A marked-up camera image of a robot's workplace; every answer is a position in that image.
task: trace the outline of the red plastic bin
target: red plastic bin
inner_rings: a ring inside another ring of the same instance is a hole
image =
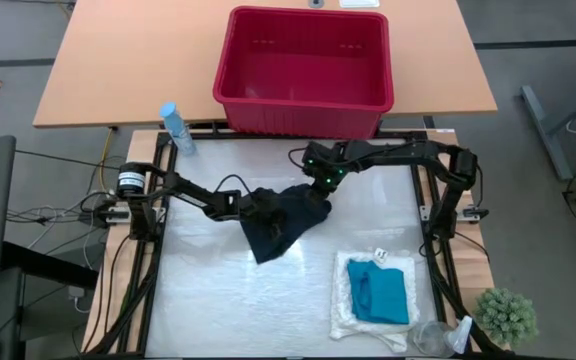
[[[235,8],[213,95],[237,131],[370,138],[394,103],[388,19]]]

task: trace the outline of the black cloth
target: black cloth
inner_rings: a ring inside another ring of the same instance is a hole
[[[310,185],[302,184],[289,187],[279,194],[279,204],[286,212],[286,220],[281,226],[281,234],[276,239],[273,239],[269,226],[254,222],[241,223],[257,264],[280,257],[301,234],[326,220],[332,205],[327,200],[311,200],[307,196],[309,190]]]

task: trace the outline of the wooden table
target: wooden table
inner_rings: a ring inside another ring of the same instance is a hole
[[[142,130],[135,131],[130,143],[130,148],[128,151],[127,161],[143,161],[152,162],[157,139],[158,131]],[[456,144],[457,137],[453,130],[431,130],[428,131],[428,138],[435,141],[440,141],[447,144]],[[447,166],[447,157],[442,157],[442,161]],[[161,167],[165,168],[166,164],[160,164]],[[420,168],[420,176],[422,179],[422,189],[424,192],[426,204],[431,204],[431,196],[428,187],[428,181],[425,180],[426,174],[423,168]],[[443,185],[439,183],[440,192],[443,190]],[[465,207],[468,204],[472,204],[473,199],[470,192],[467,192],[462,196],[460,201],[460,208]],[[91,307],[88,325],[86,328],[86,333],[84,336],[84,344],[88,342],[93,328],[95,327],[95,322],[97,320],[99,302],[102,301],[101,318],[99,321],[98,330],[93,336],[90,348],[92,348],[97,342],[102,338],[103,331],[100,329],[104,328],[105,315],[106,315],[106,305],[107,297],[109,293],[109,282],[110,282],[110,264],[114,258],[117,248],[119,247],[121,241],[128,234],[128,225],[117,225],[111,228],[108,235],[108,241],[106,245],[106,254],[104,256],[104,271],[101,276],[103,279],[103,294],[104,298],[100,299],[99,288],[101,285],[100,281],[97,281],[97,289],[93,299],[93,304]],[[472,225],[467,223],[457,224],[457,231],[464,234],[471,239],[475,240],[477,243],[483,245],[483,240],[481,237],[481,231],[479,225]],[[455,268],[457,272],[457,279],[461,289],[461,295],[463,298],[463,303],[469,312],[475,307],[475,298],[481,294],[485,289],[494,287],[492,273],[490,271],[490,266],[488,264],[486,256],[482,253],[480,249],[470,244],[463,238],[456,236],[451,240],[452,255],[455,263]],[[112,299],[110,304],[109,312],[109,323],[110,325],[114,323],[122,303],[122,295],[126,291],[128,282],[130,281],[131,270],[134,262],[136,250],[136,241],[128,241],[121,249],[120,254],[117,257],[117,262],[115,264],[115,275],[112,288]],[[146,253],[150,253],[152,249],[147,249]],[[144,259],[144,270],[147,268],[150,262],[149,255],[146,255]],[[441,259],[438,259],[440,267],[443,264]],[[445,303],[447,317],[452,324],[455,324],[454,313],[452,312],[450,305]],[[137,335],[139,333],[139,326],[141,324],[141,306],[137,309],[135,315],[133,316],[132,326],[131,326],[131,336],[128,342],[128,350],[135,350],[137,346]]]
[[[189,122],[224,119],[212,96],[230,11],[307,8],[307,0],[79,0],[33,125],[161,123],[175,101]],[[339,10],[338,0],[325,9]],[[493,112],[486,76],[455,0],[387,0],[397,115]]]

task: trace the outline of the folded blue cloth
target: folded blue cloth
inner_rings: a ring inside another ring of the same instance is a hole
[[[350,260],[352,312],[357,319],[373,323],[410,323],[404,273],[398,269],[381,269],[374,261]]]

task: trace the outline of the gray floor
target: gray floor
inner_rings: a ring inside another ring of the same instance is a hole
[[[576,0],[460,0],[476,42],[576,39]],[[54,4],[0,0],[0,60],[53,57],[67,20]],[[438,127],[456,128],[461,144],[480,157],[485,173],[484,205],[491,215],[482,223],[497,286],[534,300],[539,337],[516,350],[522,354],[576,359],[576,221],[562,200],[549,159],[518,99],[521,85],[533,85],[546,109],[576,92],[576,48],[480,51],[499,112],[494,115],[437,117]],[[12,134],[24,150],[97,162],[106,129],[37,130],[31,125],[50,67],[0,68],[0,135]],[[389,125],[419,127],[420,119],[388,120]],[[112,155],[124,155],[133,129],[116,135]],[[562,135],[576,167],[576,137]],[[18,154],[10,207],[66,206],[85,192],[91,169]],[[113,175],[108,174],[108,183]],[[28,244],[43,230],[23,225],[7,229],[7,240]],[[37,246],[47,251],[86,231],[82,224],[55,227]],[[81,243],[61,256],[81,263]],[[101,245],[92,245],[98,254]],[[33,279],[32,300],[55,284]],[[31,308],[24,328],[28,358],[75,354],[70,330],[85,322],[64,291]],[[60,315],[57,322],[48,322]],[[82,331],[76,332],[81,338]]]

